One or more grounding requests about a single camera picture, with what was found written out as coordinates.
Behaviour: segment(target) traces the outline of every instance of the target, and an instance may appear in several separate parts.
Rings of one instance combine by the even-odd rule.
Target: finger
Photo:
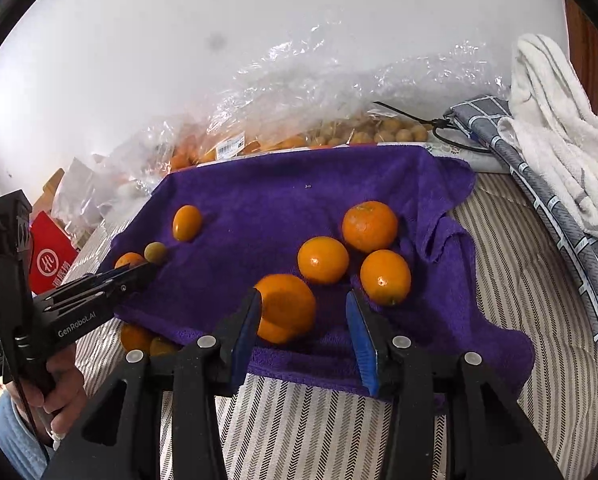
[[[45,367],[51,374],[59,374],[74,368],[74,358],[77,355],[77,345],[71,344],[48,359]]]
[[[39,388],[25,379],[21,379],[21,386],[23,388],[23,394],[26,396],[26,400],[30,406],[33,408],[40,408],[44,405],[44,394],[41,393]],[[8,390],[10,397],[12,397],[16,404],[23,409],[23,404],[21,403],[21,398],[16,390],[14,381],[6,384],[6,389]]]
[[[57,386],[51,391],[45,399],[44,410],[47,413],[61,410],[63,406],[66,406],[74,397],[77,396],[80,390],[83,389],[83,374],[74,365],[71,370],[64,372]]]
[[[71,402],[61,410],[59,415],[53,418],[50,423],[50,427],[53,431],[59,434],[66,434],[70,431],[70,428],[74,422],[79,418],[83,408],[88,402],[88,396],[85,390],[82,388]]]

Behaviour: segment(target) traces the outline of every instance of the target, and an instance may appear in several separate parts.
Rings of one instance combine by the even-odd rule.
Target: person's arm
[[[52,453],[52,439],[34,408],[46,413],[61,410],[50,426],[59,435],[70,431],[88,399],[83,389],[83,374],[74,365],[76,345],[71,345],[47,362],[48,371],[56,381],[55,389],[44,399],[37,387],[23,380],[22,386],[31,407],[34,424],[44,444]],[[14,383],[6,385],[7,393],[0,400],[0,447],[12,465],[26,480],[38,480],[45,469],[44,455],[31,431],[31,423],[19,399]]]

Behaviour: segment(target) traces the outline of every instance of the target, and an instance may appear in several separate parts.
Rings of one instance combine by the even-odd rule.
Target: striped mattress
[[[110,240],[143,205],[106,219],[66,280],[93,272]],[[598,350],[582,300],[536,212],[509,175],[479,174],[469,199],[451,212],[476,244],[477,300],[496,325],[522,330],[536,362],[519,404],[566,479],[598,461]],[[120,321],[79,341],[77,366],[92,396],[123,357]],[[391,407],[379,400],[247,375],[239,394],[217,398],[230,479],[375,479]],[[161,478],[172,473],[172,395],[161,420]],[[445,420],[435,423],[433,478],[445,471]]]

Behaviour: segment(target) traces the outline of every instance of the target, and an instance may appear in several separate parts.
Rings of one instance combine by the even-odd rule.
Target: purple cloth
[[[479,352],[516,395],[533,367],[534,349],[521,332],[486,320],[476,304],[474,242],[445,213],[473,190],[463,161],[435,158],[416,146],[364,146],[278,153],[170,174],[125,231],[112,241],[100,270],[150,242],[169,260],[117,315],[180,344],[211,332],[233,312],[247,288],[267,274],[300,276],[297,251],[308,238],[338,239],[345,212],[366,200],[387,203],[399,217],[394,249],[412,270],[404,304],[384,309],[396,330],[433,352]],[[172,218],[193,204],[204,218],[191,242],[172,237]],[[352,282],[361,255],[351,252]],[[313,331],[284,347],[258,340],[254,374],[367,395],[345,317],[349,278],[311,285],[317,298]]]

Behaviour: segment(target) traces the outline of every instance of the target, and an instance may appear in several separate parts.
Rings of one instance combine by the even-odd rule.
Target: white logo on red box
[[[44,249],[36,257],[36,266],[44,276],[54,276],[59,270],[59,256],[52,249]]]

